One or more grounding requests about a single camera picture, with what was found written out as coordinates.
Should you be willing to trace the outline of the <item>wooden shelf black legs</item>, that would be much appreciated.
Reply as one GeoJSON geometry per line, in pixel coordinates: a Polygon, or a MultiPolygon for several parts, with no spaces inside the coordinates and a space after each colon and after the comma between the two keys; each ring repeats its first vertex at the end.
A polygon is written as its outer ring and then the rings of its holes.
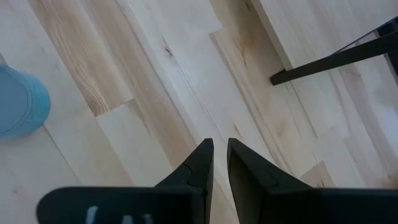
{"type": "Polygon", "coordinates": [[[398,19],[398,0],[251,0],[283,65],[273,85],[398,51],[398,31],[363,37],[398,19]]]}

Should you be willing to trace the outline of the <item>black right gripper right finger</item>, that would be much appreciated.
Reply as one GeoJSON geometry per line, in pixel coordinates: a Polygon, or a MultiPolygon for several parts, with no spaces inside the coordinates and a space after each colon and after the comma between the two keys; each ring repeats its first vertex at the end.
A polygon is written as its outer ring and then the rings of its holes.
{"type": "Polygon", "coordinates": [[[398,190],[311,187],[235,138],[227,158],[240,224],[398,224],[398,190]]]}

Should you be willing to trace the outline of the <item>salmon can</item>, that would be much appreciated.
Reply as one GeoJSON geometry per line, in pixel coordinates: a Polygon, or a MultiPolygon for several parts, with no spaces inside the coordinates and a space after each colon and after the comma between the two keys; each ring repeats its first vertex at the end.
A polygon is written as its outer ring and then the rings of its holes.
{"type": "Polygon", "coordinates": [[[35,76],[0,63],[0,138],[29,135],[50,113],[50,96],[35,76]]]}

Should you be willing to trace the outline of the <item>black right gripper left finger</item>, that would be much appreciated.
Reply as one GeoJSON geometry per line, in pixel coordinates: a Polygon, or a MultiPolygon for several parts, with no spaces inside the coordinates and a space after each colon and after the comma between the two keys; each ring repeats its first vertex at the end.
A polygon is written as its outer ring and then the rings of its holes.
{"type": "Polygon", "coordinates": [[[62,187],[43,196],[39,224],[209,224],[214,145],[204,139],[153,187],[62,187]]]}

